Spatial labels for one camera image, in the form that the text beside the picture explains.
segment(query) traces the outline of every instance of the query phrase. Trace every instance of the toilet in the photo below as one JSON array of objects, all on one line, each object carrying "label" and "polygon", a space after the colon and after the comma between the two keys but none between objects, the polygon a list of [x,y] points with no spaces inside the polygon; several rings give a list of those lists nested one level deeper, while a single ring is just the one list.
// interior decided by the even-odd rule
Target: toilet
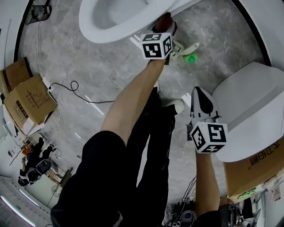
[{"label": "toilet", "polygon": [[165,12],[176,15],[200,0],[82,0],[79,26],[94,43],[132,36]]},{"label": "toilet", "polygon": [[284,134],[284,72],[251,62],[225,79],[213,92],[227,124],[227,144],[216,153],[223,162],[235,162],[263,151]]}]

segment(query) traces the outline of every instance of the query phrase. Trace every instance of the fan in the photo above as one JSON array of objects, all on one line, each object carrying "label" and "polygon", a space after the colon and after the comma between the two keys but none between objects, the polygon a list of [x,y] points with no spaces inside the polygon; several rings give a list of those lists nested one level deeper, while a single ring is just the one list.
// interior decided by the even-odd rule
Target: fan
[{"label": "fan", "polygon": [[60,187],[59,185],[54,185],[52,186],[51,191],[55,197],[59,197],[62,191],[62,187]]}]

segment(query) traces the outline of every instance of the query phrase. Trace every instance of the gray tile floor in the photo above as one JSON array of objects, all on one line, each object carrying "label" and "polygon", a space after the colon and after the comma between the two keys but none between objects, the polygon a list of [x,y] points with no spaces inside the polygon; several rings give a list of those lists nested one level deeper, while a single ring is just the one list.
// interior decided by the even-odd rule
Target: gray tile floor
[{"label": "gray tile floor", "polygon": [[[76,80],[78,94],[87,95],[93,101],[115,99],[146,66],[140,50],[129,39],[108,44],[86,40],[78,24],[81,0],[53,0],[51,4],[51,17],[39,24],[39,58],[44,76],[66,86]],[[187,46],[200,42],[201,46],[195,63],[178,60],[165,67],[160,77],[160,94],[164,100],[181,98],[194,86],[212,93],[226,77],[246,64],[263,62],[249,26],[229,0],[203,0],[176,15],[174,20],[179,26],[177,40]],[[37,31],[37,23],[25,26],[20,45],[20,57],[28,57],[34,73],[40,72]],[[57,110],[42,134],[55,145],[58,142],[62,156],[53,157],[55,162],[63,169],[76,168],[80,163],[76,155],[82,153],[83,145],[99,131],[103,116],[62,87],[54,86],[53,94],[62,113],[60,123]],[[106,113],[110,104],[98,106]],[[188,108],[176,117],[170,149],[169,203],[182,198],[196,174],[194,149],[186,143],[185,124],[189,121]],[[221,194],[225,195],[223,165],[215,156],[213,164]]]}]

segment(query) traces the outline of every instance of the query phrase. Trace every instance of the wire bundle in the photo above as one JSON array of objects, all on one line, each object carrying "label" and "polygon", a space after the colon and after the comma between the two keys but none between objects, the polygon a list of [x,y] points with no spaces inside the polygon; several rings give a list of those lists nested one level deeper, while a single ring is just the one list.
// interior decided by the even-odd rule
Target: wire bundle
[{"label": "wire bundle", "polygon": [[[188,187],[187,187],[187,189],[185,191],[185,194],[184,194],[184,196],[183,196],[183,198],[181,200],[182,209],[179,212],[178,217],[173,221],[173,223],[175,223],[179,219],[179,217],[181,216],[181,214],[183,212],[183,209],[185,208],[186,198],[188,197],[188,195],[189,195],[190,191],[192,190],[193,186],[195,185],[195,183],[196,183],[196,176],[191,180],[191,182],[189,183],[189,185],[188,185]],[[166,227],[171,221],[172,220],[168,221],[164,226]]]}]

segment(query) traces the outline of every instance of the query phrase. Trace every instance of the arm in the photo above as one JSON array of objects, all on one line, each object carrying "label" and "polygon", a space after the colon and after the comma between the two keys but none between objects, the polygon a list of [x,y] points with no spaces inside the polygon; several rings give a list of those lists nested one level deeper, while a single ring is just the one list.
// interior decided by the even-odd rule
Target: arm
[{"label": "arm", "polygon": [[119,135],[125,144],[151,91],[162,73],[165,60],[154,60],[119,94],[107,113],[101,131]]},{"label": "arm", "polygon": [[220,193],[210,154],[196,153],[196,211],[197,217],[209,211],[217,211]]},{"label": "arm", "polygon": [[25,158],[22,159],[22,163],[23,163],[22,171],[24,172],[26,170],[26,159]]}]

